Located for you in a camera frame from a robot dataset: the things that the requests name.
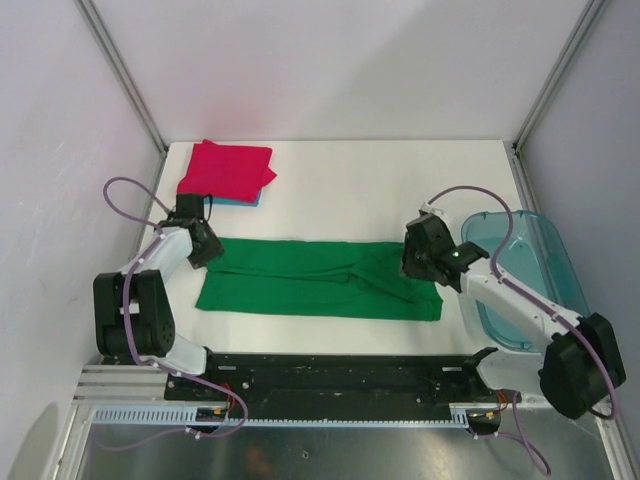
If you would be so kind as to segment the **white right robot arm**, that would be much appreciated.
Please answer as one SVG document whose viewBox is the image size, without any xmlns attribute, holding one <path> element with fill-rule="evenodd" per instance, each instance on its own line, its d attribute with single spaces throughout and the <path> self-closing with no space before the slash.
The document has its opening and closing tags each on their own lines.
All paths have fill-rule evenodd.
<svg viewBox="0 0 640 480">
<path fill-rule="evenodd" d="M 616 389 L 626 373 L 604 316 L 582 316 L 552 303 L 471 242 L 429 246 L 406 239 L 401 271 L 483 303 L 521 330 L 543 356 L 539 386 L 556 411 L 570 419 L 587 412 L 602 420 L 618 417 Z"/>
</svg>

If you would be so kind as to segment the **green t shirt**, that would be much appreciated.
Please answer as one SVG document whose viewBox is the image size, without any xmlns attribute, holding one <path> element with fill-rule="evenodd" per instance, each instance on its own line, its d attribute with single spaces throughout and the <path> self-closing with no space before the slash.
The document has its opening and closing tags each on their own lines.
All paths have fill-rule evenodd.
<svg viewBox="0 0 640 480">
<path fill-rule="evenodd" d="M 435 322 L 431 282 L 401 274 L 398 242 L 225 238 L 196 301 L 203 311 Z"/>
</svg>

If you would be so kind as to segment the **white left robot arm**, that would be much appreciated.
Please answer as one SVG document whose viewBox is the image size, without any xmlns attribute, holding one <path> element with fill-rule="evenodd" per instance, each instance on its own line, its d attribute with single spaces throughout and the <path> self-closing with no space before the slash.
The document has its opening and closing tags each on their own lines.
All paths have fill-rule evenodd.
<svg viewBox="0 0 640 480">
<path fill-rule="evenodd" d="M 200 269 L 223 252 L 203 219 L 162 222 L 133 260 L 93 281 L 98 351 L 105 357 L 128 357 L 138 365 L 187 374 L 185 385 L 191 393 L 202 400 L 214 397 L 221 376 L 206 366 L 205 347 L 177 333 L 166 282 L 180 264 L 188 262 Z"/>
</svg>

